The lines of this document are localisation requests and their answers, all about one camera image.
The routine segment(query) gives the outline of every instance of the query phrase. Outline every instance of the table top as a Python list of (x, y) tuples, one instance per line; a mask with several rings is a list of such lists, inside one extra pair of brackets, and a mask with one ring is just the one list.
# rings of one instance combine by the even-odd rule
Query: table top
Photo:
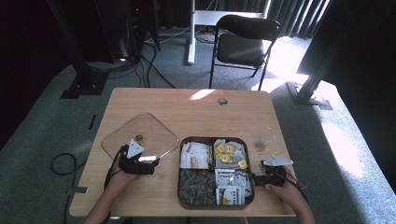
[[(220, 105), (226, 99), (227, 105)], [(75, 193), (70, 214), (85, 217), (103, 192), (112, 159), (102, 149), (105, 136), (142, 112), (149, 112), (180, 142), (189, 136), (238, 137), (247, 144), (252, 173), (264, 175), (260, 165), (272, 154), (289, 158), (271, 96), (264, 91), (218, 91), (184, 89), (116, 88), (109, 99), (92, 150)], [(254, 133), (270, 127), (275, 140), (264, 151), (256, 151)], [(187, 210), (177, 197), (179, 147), (116, 200), (112, 216), (120, 217), (273, 217), (295, 216), (291, 209), (263, 187), (255, 188), (253, 202), (244, 210)]]

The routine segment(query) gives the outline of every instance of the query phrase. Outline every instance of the person's right hand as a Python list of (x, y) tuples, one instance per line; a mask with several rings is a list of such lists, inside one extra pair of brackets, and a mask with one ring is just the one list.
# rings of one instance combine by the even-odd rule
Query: person's right hand
[[(283, 168), (285, 168), (286, 173), (291, 174), (290, 169), (285, 166)], [(294, 182), (294, 179), (292, 179), (290, 175), (286, 175), (286, 178)], [(303, 194), (289, 181), (285, 181), (283, 187), (266, 184), (265, 188), (277, 195), (284, 203), (290, 206), (299, 219), (299, 223), (315, 223), (311, 208), (306, 202)]]

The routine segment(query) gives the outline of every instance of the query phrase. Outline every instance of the human arm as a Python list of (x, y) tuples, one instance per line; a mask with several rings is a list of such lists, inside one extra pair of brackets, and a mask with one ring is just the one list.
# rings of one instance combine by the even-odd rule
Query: human arm
[[(284, 167), (286, 172), (290, 174), (290, 170)], [(283, 187), (277, 187), (271, 184), (265, 185), (265, 188), (277, 195), (283, 202), (285, 202), (297, 216), (299, 224), (315, 224), (315, 218), (312, 210), (302, 193), (295, 188), (289, 181), (285, 181)]]
[(118, 167), (113, 169), (113, 175), (111, 176), (105, 191), (93, 206), (84, 223), (103, 223), (110, 213), (113, 203), (128, 188), (128, 186), (138, 178), (138, 175), (130, 175), (119, 169), (120, 168)]

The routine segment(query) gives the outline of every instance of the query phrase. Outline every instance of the small round metal object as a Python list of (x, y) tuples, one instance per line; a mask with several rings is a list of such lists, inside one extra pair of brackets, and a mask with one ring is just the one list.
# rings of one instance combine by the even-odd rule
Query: small round metal object
[(220, 98), (220, 99), (218, 99), (218, 103), (219, 103), (219, 105), (227, 105), (228, 101), (227, 101), (227, 99)]
[(137, 144), (141, 145), (143, 142), (143, 135), (138, 134), (137, 136), (134, 137), (134, 140), (136, 141)]

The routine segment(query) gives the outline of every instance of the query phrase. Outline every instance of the transparent plastic lid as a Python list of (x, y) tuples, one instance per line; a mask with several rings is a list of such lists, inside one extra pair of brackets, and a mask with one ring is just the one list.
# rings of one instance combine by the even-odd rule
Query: transparent plastic lid
[(143, 112), (122, 124), (102, 139), (102, 149), (114, 160), (122, 146), (132, 139), (144, 148), (141, 158), (160, 162), (178, 147), (178, 137), (149, 112)]

